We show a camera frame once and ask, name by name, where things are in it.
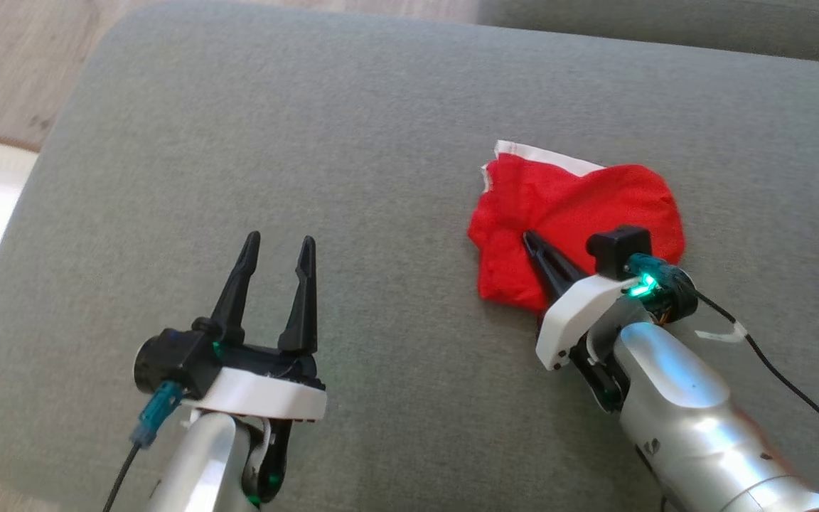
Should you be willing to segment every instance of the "gray cushion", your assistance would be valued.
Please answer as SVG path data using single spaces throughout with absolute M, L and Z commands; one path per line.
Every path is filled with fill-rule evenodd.
M 478 22 L 819 60 L 819 0 L 481 0 Z
M 208 314 L 248 230 L 273 344 L 318 240 L 328 418 L 275 510 L 656 510 L 532 314 L 476 292 L 495 139 L 664 175 L 685 266 L 819 402 L 819 63 L 237 4 L 163 4 L 91 58 L 0 250 L 0 479 L 97 510 L 145 396 L 134 354 Z M 819 418 L 744 346 L 678 331 L 819 487 Z M 138 509 L 182 429 L 134 463 Z

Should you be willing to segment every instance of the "red and white cloth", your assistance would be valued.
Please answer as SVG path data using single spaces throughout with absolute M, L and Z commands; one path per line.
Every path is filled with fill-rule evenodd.
M 478 292 L 484 299 L 535 311 L 548 307 L 523 247 L 536 230 L 576 265 L 593 272 L 586 240 L 621 224 L 650 230 L 653 254 L 677 263 L 685 236 L 665 181 L 641 165 L 596 165 L 545 149 L 498 140 L 483 167 L 485 191 L 469 239 L 480 249 Z

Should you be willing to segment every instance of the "gray sofa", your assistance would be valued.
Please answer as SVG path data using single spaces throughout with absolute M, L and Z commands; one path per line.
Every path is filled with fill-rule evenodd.
M 819 0 L 481 0 L 478 22 L 819 60 Z
M 0 479 L 100 509 L 146 402 L 134 354 L 208 314 L 257 229 L 247 339 L 277 339 L 314 235 L 331 394 L 269 509 L 657 510 L 614 416 L 540 367 L 532 315 L 477 296 L 465 230 L 497 139 L 662 174 L 693 279 L 819 402 L 819 62 L 170 3 L 104 39 L 4 237 Z M 747 347 L 692 335 L 724 328 L 673 331 L 819 489 L 819 418 Z

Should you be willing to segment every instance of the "red cloth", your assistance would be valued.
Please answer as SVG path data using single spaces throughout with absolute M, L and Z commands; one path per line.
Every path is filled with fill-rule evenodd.
M 548 307 L 523 247 L 536 230 L 586 272 L 595 271 L 587 238 L 621 224 L 650 230 L 653 255 L 677 263 L 685 236 L 672 191 L 645 166 L 620 165 L 579 177 L 565 169 L 500 153 L 488 163 L 487 191 L 469 223 L 480 249 L 478 292 L 484 299 L 542 312 Z

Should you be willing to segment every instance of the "wooden floor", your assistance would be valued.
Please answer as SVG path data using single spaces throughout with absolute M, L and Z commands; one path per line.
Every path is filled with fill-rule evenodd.
M 173 0 L 0 0 L 0 137 L 40 146 L 85 59 L 126 14 Z M 473 23 L 478 0 L 254 0 L 322 11 Z M 0 486 L 1 511 L 51 512 L 52 503 Z

